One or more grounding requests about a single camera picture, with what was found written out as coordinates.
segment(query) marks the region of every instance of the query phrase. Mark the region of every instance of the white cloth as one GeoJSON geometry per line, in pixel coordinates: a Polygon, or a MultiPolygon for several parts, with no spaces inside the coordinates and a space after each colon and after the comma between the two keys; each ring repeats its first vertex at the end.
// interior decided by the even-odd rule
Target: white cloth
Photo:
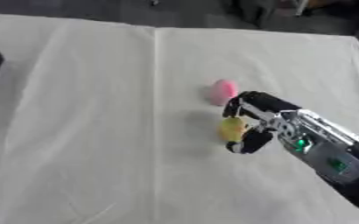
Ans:
{"type": "Polygon", "coordinates": [[[359,134],[355,38],[0,16],[0,224],[359,223],[277,142],[231,154],[219,79],[359,134]]]}

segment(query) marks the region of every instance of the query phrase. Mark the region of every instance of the robotic hand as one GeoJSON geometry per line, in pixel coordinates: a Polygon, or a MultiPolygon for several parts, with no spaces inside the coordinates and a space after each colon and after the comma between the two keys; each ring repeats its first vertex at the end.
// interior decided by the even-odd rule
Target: robotic hand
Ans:
{"type": "Polygon", "coordinates": [[[243,134],[241,142],[228,142],[228,150],[253,153],[276,133],[287,151],[311,166],[359,207],[359,136],[310,110],[254,91],[231,99],[223,116],[249,116],[258,120],[258,125],[243,134]]]}

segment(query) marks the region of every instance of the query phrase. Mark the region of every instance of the gray carpet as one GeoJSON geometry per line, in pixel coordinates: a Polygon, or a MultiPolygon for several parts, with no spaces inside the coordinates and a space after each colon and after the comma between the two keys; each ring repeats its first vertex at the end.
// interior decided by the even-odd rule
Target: gray carpet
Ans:
{"type": "MultiPolygon", "coordinates": [[[[225,0],[160,1],[159,5],[151,7],[149,0],[0,0],[0,13],[86,18],[157,27],[256,29],[255,25],[228,14],[222,3],[225,0]]],[[[293,11],[277,10],[265,30],[337,35],[353,33],[352,22],[348,19],[324,14],[293,17],[292,14],[293,11]]]]}

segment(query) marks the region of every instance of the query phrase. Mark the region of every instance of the ball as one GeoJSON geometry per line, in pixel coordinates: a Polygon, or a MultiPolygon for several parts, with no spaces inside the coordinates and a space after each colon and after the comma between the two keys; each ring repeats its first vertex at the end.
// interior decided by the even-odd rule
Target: ball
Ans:
{"type": "Polygon", "coordinates": [[[211,87],[210,101],[216,106],[225,105],[231,98],[238,95],[236,84],[231,80],[218,80],[211,87]]]}

